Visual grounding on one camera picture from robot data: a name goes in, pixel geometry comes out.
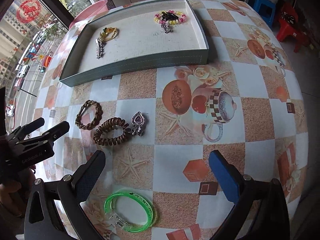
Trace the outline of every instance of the pink basin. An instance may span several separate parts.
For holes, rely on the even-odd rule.
[[[78,14],[78,16],[69,25],[69,29],[76,22],[80,22],[80,21],[85,20],[85,19],[87,19],[87,18],[89,18],[91,16],[97,15],[97,14],[105,12],[105,11],[108,11],[107,2],[108,2],[108,0],[101,0],[101,1],[98,1],[98,2],[90,5],[86,9],[84,9],[81,13]]]

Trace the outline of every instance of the checkered tablecloth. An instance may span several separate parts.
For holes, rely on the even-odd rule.
[[[262,181],[278,178],[290,218],[297,208],[307,170],[308,130],[300,87],[285,52],[246,3],[189,2],[210,46],[207,65],[137,71],[70,88],[59,82],[59,76],[90,18],[68,31],[41,83],[34,119],[42,116],[45,125],[32,136],[64,120],[70,130],[55,142],[55,155],[37,165],[36,176],[44,181],[61,179],[95,150],[103,150],[107,165],[83,208],[106,239],[112,231],[122,240],[165,240],[167,233],[195,224],[199,224],[201,239],[212,236],[233,207],[220,187],[217,192],[199,192],[202,182],[216,181],[208,166],[209,153],[216,149],[242,174]],[[172,81],[176,81],[176,90],[163,93]],[[225,108],[219,109],[213,102],[222,91]],[[76,114],[88,99],[101,104],[101,123],[114,116],[130,122],[136,112],[142,112],[147,120],[144,135],[119,146],[96,145],[92,131],[75,125]],[[177,101],[168,107],[168,100],[174,99]],[[184,107],[187,111],[180,114]],[[212,114],[223,120],[217,123]],[[90,109],[82,122],[90,122],[93,116]],[[104,200],[121,188],[130,188],[153,203],[159,219],[152,228],[132,234],[107,220]],[[58,206],[64,224],[75,236]],[[245,234],[256,209],[255,203],[239,236]]]

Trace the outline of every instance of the green bracelet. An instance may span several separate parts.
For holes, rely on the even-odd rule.
[[[127,221],[122,219],[117,213],[114,212],[114,207],[115,207],[114,200],[121,196],[131,198],[136,202],[138,202],[143,207],[148,217],[148,222],[145,225],[142,225],[140,227],[130,225]],[[149,204],[149,202],[145,198],[141,197],[140,195],[130,191],[118,191],[110,195],[104,203],[104,211],[106,214],[108,213],[110,215],[110,218],[114,218],[117,226],[120,226],[123,230],[127,232],[132,232],[132,233],[142,232],[146,230],[148,227],[150,227],[153,220],[153,209],[152,209],[152,206]]]

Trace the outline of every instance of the brown coiled hair tie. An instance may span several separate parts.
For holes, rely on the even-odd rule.
[[[110,132],[116,128],[116,125],[121,126],[123,129],[123,134],[116,138],[101,138],[103,132]],[[113,117],[106,120],[102,125],[98,127],[98,129],[93,134],[93,140],[98,145],[116,145],[126,141],[129,136],[131,129],[127,128],[129,126],[128,123],[125,123],[124,119],[119,117]]]

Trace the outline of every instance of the red plastic stool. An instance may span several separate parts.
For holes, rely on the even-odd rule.
[[[291,24],[282,19],[282,12],[286,12],[287,14],[292,15],[295,21],[298,22],[298,15],[294,8],[292,8],[289,3],[285,3],[276,17],[281,26],[276,38],[279,42],[282,42],[289,35],[294,37],[297,40],[297,43],[293,51],[298,52],[302,45],[308,46],[310,44],[310,40],[308,36],[305,35],[302,31],[294,28]]]

